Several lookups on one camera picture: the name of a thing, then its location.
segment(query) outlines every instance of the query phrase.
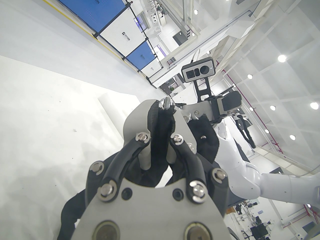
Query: metal bolt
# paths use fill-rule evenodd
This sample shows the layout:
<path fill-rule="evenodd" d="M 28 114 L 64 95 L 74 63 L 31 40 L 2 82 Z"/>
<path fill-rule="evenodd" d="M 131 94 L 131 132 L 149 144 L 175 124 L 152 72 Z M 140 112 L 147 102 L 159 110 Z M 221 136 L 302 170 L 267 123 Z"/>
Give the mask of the metal bolt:
<path fill-rule="evenodd" d="M 104 196 L 104 197 L 107 197 L 109 196 L 113 191 L 113 187 L 111 184 L 109 183 L 106 183 L 106 184 L 103 184 L 103 186 L 101 187 L 101 195 Z"/>
<path fill-rule="evenodd" d="M 173 140 L 174 140 L 175 142 L 181 142 L 181 137 L 180 137 L 179 135 L 175 135 L 175 136 L 173 137 Z"/>
<path fill-rule="evenodd" d="M 159 108 L 163 110 L 168 110 L 171 106 L 174 106 L 175 102 L 169 96 L 163 98 L 159 102 Z"/>
<path fill-rule="evenodd" d="M 221 181 L 224 180 L 226 177 L 225 173 L 223 173 L 223 171 L 221 171 L 221 170 L 218 170 L 216 175 L 219 178 L 219 180 L 221 180 Z"/>
<path fill-rule="evenodd" d="M 205 195 L 205 189 L 201 185 L 196 185 L 193 188 L 193 194 L 202 198 Z"/>
<path fill-rule="evenodd" d="M 92 169 L 93 172 L 96 173 L 101 169 L 101 165 L 99 164 L 99 162 L 94 163 L 91 169 Z"/>
<path fill-rule="evenodd" d="M 147 137 L 147 135 L 146 134 L 143 134 L 143 133 L 141 133 L 141 134 L 139 134 L 139 140 L 140 141 L 145 141 L 148 137 Z"/>

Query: red pipe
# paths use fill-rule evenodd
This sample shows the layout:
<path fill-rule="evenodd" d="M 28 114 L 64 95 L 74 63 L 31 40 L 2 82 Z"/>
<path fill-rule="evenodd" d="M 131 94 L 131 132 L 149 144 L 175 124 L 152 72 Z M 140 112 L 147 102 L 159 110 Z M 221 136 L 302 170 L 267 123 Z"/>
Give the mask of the red pipe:
<path fill-rule="evenodd" d="M 230 78 L 229 74 L 226 74 L 228 76 L 228 78 L 232 81 L 232 83 L 237 87 L 239 93 L 241 93 L 241 95 L 244 97 L 244 99 L 247 101 L 247 103 L 250 105 L 250 107 L 252 107 L 252 105 L 250 104 L 250 102 L 248 101 L 248 99 L 244 96 L 244 94 L 241 92 L 241 90 L 238 88 L 238 86 L 234 83 L 234 81 Z M 256 110 L 253 109 L 253 111 L 255 112 L 256 116 L 259 118 L 259 120 L 261 121 L 261 123 L 264 125 L 265 129 L 268 129 L 267 126 L 264 124 L 264 122 L 262 121 L 262 119 L 260 118 L 260 116 L 257 114 Z M 270 136 L 272 137 L 273 141 L 275 142 L 275 145 L 279 148 L 279 151 L 283 154 L 282 149 L 279 147 L 277 141 L 274 139 L 274 137 L 272 136 L 272 134 L 269 132 Z"/>
<path fill-rule="evenodd" d="M 305 204 L 303 205 L 303 207 L 305 208 L 305 211 L 306 211 L 306 213 L 308 214 L 308 216 L 310 216 L 310 214 L 309 214 L 309 212 L 308 212 L 308 209 L 307 209 L 307 207 L 306 207 Z"/>

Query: white wall panel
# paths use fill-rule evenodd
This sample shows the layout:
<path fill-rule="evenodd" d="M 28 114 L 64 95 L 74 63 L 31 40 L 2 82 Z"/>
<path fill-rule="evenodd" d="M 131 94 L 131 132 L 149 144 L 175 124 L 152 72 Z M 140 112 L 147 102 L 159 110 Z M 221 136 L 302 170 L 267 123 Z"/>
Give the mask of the white wall panel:
<path fill-rule="evenodd" d="M 149 78 L 155 74 L 157 71 L 161 70 L 158 59 L 154 59 L 148 65 L 146 65 L 141 71 Z"/>
<path fill-rule="evenodd" d="M 100 35 L 124 56 L 128 56 L 145 40 L 130 8 L 119 15 Z"/>

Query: screw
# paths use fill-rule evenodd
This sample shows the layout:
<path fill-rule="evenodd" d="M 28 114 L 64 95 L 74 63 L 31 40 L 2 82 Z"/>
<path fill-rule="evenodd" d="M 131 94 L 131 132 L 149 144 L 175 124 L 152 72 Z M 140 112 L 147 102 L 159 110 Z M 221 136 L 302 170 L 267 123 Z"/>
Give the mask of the screw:
<path fill-rule="evenodd" d="M 175 136 L 173 137 L 173 140 L 174 140 L 175 142 L 181 142 L 181 137 L 180 137 L 179 135 L 175 135 Z"/>
<path fill-rule="evenodd" d="M 195 148 L 193 147 L 192 143 L 187 143 L 188 144 L 188 147 L 190 148 L 190 150 L 192 152 L 194 152 Z"/>
<path fill-rule="evenodd" d="M 219 179 L 219 180 L 224 180 L 225 179 L 225 177 L 226 177 L 226 175 L 223 173 L 223 171 L 221 171 L 221 170 L 218 170 L 217 171 L 217 173 L 216 173 L 216 175 L 217 175 L 217 178 Z"/>
<path fill-rule="evenodd" d="M 201 185 L 197 184 L 193 187 L 193 194 L 202 198 L 205 195 L 205 189 Z"/>
<path fill-rule="evenodd" d="M 111 184 L 106 183 L 106 184 L 103 184 L 100 191 L 102 196 L 107 197 L 112 193 L 113 187 Z"/>
<path fill-rule="evenodd" d="M 99 164 L 99 162 L 95 163 L 92 166 L 92 171 L 95 172 L 95 173 L 97 173 L 100 169 L 101 169 L 101 165 Z"/>
<path fill-rule="evenodd" d="M 141 133 L 141 134 L 139 134 L 139 140 L 140 141 L 145 141 L 148 137 L 147 137 L 147 135 L 146 134 L 143 134 L 143 133 Z"/>

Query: gray metal plate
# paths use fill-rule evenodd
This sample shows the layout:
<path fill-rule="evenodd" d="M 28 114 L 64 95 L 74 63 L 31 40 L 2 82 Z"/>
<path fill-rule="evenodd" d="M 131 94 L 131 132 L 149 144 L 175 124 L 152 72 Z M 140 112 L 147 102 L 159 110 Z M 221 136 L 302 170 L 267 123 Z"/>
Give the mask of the gray metal plate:
<path fill-rule="evenodd" d="M 147 188 L 123 180 L 119 195 L 113 202 L 93 198 L 83 214 L 72 240 L 92 240 L 93 232 L 102 221 L 113 221 L 120 229 L 121 240 L 183 240 L 186 227 L 192 222 L 204 224 L 214 240 L 231 239 L 217 207 L 211 199 L 203 204 L 191 203 L 186 195 L 174 200 L 176 188 L 185 192 L 185 179 L 163 188 Z M 132 189 L 128 201 L 121 198 L 125 188 Z"/>

